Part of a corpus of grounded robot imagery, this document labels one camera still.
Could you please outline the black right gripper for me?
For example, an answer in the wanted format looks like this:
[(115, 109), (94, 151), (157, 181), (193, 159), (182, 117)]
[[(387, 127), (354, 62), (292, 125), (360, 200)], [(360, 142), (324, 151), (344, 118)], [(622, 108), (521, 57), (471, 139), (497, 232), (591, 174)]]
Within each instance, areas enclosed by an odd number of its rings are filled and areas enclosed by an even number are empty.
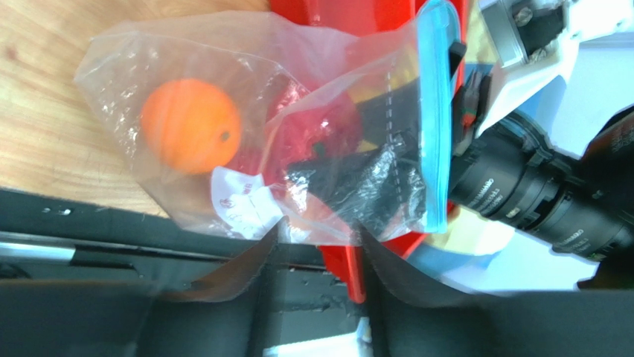
[(441, 225), (449, 153), (461, 140), (458, 97), (447, 99), (441, 90), (465, 53), (462, 42), (452, 43), (447, 57), (412, 45), (348, 51), (358, 80), (329, 103), (355, 105), (362, 140), (354, 153), (287, 167), (297, 210), (289, 221), (292, 237), (351, 238), (364, 227), (390, 238)]

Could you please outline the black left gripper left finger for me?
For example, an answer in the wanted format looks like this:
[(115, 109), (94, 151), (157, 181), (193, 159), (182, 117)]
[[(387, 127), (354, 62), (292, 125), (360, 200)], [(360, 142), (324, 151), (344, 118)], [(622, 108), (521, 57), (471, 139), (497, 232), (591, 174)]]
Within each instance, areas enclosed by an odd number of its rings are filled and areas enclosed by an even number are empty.
[(3, 356), (263, 356), (287, 218), (242, 254), (166, 291), (131, 280), (6, 280)]

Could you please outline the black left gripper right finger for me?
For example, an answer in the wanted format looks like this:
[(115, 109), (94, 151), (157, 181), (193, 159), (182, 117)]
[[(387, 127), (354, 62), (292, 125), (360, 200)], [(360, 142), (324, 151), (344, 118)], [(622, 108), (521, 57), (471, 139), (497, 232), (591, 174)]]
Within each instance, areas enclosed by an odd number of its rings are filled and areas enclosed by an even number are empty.
[(417, 270), (364, 227), (375, 356), (631, 356), (633, 254), (607, 258), (578, 292), (468, 294)]

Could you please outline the red fake apple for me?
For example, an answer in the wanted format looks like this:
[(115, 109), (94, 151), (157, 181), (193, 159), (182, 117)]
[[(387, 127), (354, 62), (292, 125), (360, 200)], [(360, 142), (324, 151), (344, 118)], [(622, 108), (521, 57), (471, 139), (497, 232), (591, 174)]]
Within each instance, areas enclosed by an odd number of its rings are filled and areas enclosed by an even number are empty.
[(356, 152), (362, 140), (361, 119), (349, 100), (292, 112), (269, 133), (272, 142), (263, 168), (265, 184), (282, 184), (290, 164)]

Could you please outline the clear zip top bag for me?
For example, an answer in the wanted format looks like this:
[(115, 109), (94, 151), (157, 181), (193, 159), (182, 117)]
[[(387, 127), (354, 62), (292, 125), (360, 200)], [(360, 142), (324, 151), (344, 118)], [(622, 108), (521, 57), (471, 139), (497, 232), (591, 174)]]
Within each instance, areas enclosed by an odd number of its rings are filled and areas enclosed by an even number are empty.
[(127, 22), (74, 81), (181, 228), (353, 245), (445, 231), (459, 37), (449, 1), (363, 37), (271, 12)]

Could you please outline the orange fake fruit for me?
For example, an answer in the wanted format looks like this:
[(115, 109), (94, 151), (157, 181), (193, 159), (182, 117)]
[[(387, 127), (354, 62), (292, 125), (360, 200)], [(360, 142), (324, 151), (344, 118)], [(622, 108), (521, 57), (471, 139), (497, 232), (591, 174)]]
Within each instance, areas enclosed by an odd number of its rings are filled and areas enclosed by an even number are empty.
[(198, 79), (172, 80), (146, 99), (141, 131), (161, 163), (185, 174), (228, 164), (241, 145), (240, 111), (221, 88)]

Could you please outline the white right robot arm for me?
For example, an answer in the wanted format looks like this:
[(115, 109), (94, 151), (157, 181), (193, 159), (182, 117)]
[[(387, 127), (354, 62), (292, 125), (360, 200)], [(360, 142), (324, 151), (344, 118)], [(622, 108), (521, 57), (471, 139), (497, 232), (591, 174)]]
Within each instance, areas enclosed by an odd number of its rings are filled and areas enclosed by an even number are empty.
[(556, 151), (518, 111), (477, 135), (466, 120), (479, 119), (490, 76), (474, 73), (470, 86), (453, 92), (450, 79), (465, 51), (454, 42), (438, 57), (423, 56), (413, 80), (357, 105), (376, 149), (318, 152), (291, 163), (287, 178), (374, 234), (383, 234), (401, 208), (439, 228), (448, 202), (540, 239), (557, 254), (598, 263), (582, 289), (632, 288), (633, 146), (615, 148), (612, 140), (633, 127), (633, 109), (614, 116), (580, 160)]

